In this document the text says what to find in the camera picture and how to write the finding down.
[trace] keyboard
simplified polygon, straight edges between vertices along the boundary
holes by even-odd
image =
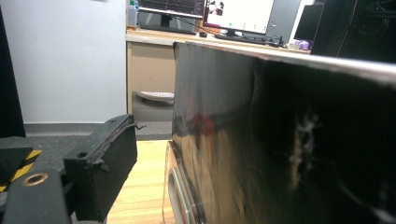
[[[249,39],[249,38],[244,38],[244,37],[240,37],[240,36],[215,35],[215,38],[223,39],[223,40],[232,40],[232,41],[244,42],[244,43],[248,43],[248,44],[265,45],[265,41],[264,40]]]
[[[196,35],[196,33],[193,31],[181,30],[175,27],[165,27],[160,25],[145,25],[145,24],[139,24],[139,27],[145,30],[164,31],[164,32],[178,33],[183,35]]]

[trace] cable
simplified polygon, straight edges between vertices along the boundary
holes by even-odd
[[[389,27],[389,19],[384,19],[384,23],[385,23],[384,30],[382,31],[381,35],[379,35],[379,36],[376,38],[375,42],[378,41],[378,40],[384,35],[384,33],[388,30],[388,27]]]
[[[176,20],[183,21],[183,22],[185,22],[185,23],[187,23],[187,24],[189,24],[189,25],[193,25],[193,26],[195,26],[195,27],[198,27],[198,28],[200,28],[201,30],[204,30],[204,31],[206,31],[206,32],[208,32],[208,33],[210,33],[210,34],[212,34],[212,35],[216,35],[216,34],[217,34],[217,33],[214,33],[214,32],[211,31],[211,30],[208,30],[208,29],[206,29],[206,28],[204,28],[204,27],[201,27],[201,26],[199,26],[199,25],[196,25],[196,24],[194,24],[194,23],[192,23],[192,22],[190,22],[190,21],[187,21],[187,20],[184,19],[184,18],[174,17],[174,16],[171,16],[171,17],[174,18],[174,19],[176,19]]]
[[[344,33],[343,39],[341,40],[340,47],[339,47],[338,50],[337,50],[337,55],[336,55],[337,57],[338,57],[338,55],[340,54],[341,48],[342,48],[343,45],[344,45],[344,41],[345,41],[346,38],[347,38],[347,33],[349,32],[349,27],[350,27],[350,25],[351,25],[352,22],[353,22],[353,17],[355,16],[355,10],[356,10],[357,4],[358,4],[358,0],[355,1],[355,6],[353,7],[352,15],[350,16],[349,25],[347,26],[348,29],[346,29],[346,32]]]
[[[385,4],[385,3],[389,3],[389,2],[393,2],[394,0],[388,0],[388,1],[384,1],[384,2],[377,2],[378,4]]]
[[[383,7],[381,7],[381,5],[380,5],[379,2],[376,2],[376,6],[379,7],[379,8],[381,8],[382,10],[385,10]]]

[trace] black panel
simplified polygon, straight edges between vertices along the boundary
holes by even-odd
[[[12,183],[7,197],[4,224],[71,224],[61,178],[46,169],[23,175]]]
[[[7,186],[32,152],[31,147],[0,148],[0,186]]]
[[[394,221],[395,73],[263,55],[176,46],[172,140],[206,223]]]
[[[0,8],[0,138],[25,137],[20,100]]]
[[[294,39],[315,41],[323,5],[305,6]]]
[[[110,119],[64,157],[67,179],[77,184],[78,220],[105,220],[136,163],[134,117]]]

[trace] monitor screen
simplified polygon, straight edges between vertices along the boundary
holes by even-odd
[[[274,0],[207,0],[204,26],[265,35]]]
[[[323,5],[305,6],[294,39],[314,42]]]
[[[205,0],[139,0],[139,10],[201,20]]]

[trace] desk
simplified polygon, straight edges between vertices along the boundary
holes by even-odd
[[[220,40],[208,35],[181,35],[150,30],[127,30],[127,108],[132,113],[133,91],[175,91],[175,57],[173,43],[209,42],[250,47],[255,49],[281,50],[307,53],[295,49],[276,49],[236,41]]]
[[[108,224],[163,223],[167,141],[138,141],[137,163],[107,215]]]

